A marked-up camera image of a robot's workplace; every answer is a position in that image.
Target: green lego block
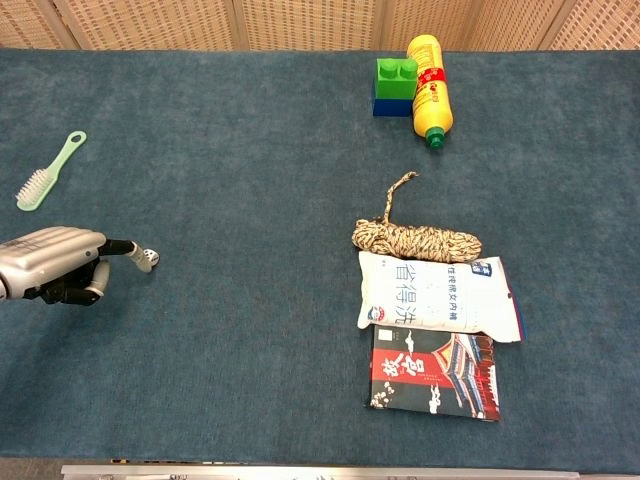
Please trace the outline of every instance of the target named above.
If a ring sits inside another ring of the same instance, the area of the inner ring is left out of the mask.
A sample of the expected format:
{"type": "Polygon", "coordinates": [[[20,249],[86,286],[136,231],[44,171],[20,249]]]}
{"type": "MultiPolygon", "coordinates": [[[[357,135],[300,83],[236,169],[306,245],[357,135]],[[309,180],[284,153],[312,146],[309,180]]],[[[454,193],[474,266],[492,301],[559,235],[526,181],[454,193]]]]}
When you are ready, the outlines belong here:
{"type": "Polygon", "coordinates": [[[418,85],[418,63],[412,58],[376,59],[376,98],[413,100],[418,85]]]}

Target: brush bristles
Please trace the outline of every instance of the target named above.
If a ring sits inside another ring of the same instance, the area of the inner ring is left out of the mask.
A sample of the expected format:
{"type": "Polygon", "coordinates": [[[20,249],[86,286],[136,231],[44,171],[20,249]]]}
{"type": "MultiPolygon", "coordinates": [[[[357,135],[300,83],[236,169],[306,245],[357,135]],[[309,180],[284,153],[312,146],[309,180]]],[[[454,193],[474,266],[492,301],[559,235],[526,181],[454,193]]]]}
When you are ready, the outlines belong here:
{"type": "Polygon", "coordinates": [[[36,170],[31,175],[31,178],[27,180],[27,183],[22,186],[16,195],[16,199],[24,205],[36,203],[51,183],[51,180],[51,176],[46,170],[36,170]]]}

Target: wicker wall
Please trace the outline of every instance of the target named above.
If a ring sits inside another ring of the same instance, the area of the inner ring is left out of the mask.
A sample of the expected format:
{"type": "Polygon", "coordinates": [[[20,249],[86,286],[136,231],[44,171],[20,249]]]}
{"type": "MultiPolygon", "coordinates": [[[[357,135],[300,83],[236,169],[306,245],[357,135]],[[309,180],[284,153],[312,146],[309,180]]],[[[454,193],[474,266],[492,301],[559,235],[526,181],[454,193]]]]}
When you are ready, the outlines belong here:
{"type": "Polygon", "coordinates": [[[0,0],[0,46],[91,50],[640,49],[640,0],[0,0]]]}

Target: brush handle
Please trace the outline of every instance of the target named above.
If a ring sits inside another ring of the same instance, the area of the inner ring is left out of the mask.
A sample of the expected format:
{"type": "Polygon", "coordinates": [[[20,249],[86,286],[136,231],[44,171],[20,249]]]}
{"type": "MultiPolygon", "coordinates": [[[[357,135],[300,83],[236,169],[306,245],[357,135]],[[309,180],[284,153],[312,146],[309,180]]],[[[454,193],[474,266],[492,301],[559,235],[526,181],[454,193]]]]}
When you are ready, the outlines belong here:
{"type": "Polygon", "coordinates": [[[86,139],[87,134],[80,130],[71,132],[67,137],[67,141],[64,142],[62,149],[60,150],[60,152],[58,152],[55,160],[51,162],[51,165],[49,165],[49,167],[47,168],[47,172],[49,172],[52,177],[57,178],[60,169],[63,167],[66,161],[69,160],[69,157],[73,155],[73,152],[75,152],[86,139]]]}

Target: coiled rope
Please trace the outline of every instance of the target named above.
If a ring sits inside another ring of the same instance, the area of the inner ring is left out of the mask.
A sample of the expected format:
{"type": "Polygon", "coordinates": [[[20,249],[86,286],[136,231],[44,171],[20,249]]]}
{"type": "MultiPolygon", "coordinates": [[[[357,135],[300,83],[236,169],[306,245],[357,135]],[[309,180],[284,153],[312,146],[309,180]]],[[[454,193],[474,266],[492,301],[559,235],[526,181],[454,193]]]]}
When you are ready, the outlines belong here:
{"type": "Polygon", "coordinates": [[[372,253],[433,262],[469,262],[480,256],[482,243],[475,236],[436,227],[411,227],[389,222],[393,192],[416,177],[408,172],[387,190],[387,206],[382,220],[358,220],[351,237],[353,244],[372,253]]]}

